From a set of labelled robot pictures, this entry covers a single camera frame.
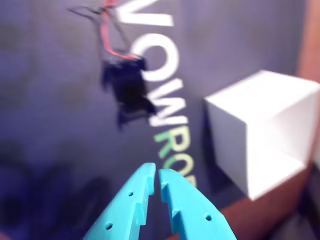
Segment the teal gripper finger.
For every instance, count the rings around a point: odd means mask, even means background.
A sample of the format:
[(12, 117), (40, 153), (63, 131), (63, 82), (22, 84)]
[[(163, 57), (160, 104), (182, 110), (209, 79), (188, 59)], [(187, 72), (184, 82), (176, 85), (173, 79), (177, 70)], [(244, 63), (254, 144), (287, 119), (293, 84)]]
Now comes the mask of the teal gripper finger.
[(142, 164), (84, 235), (84, 240), (137, 240), (154, 195), (156, 164)]
[(224, 215), (179, 172), (160, 169), (159, 180), (172, 234), (181, 240), (236, 239)]

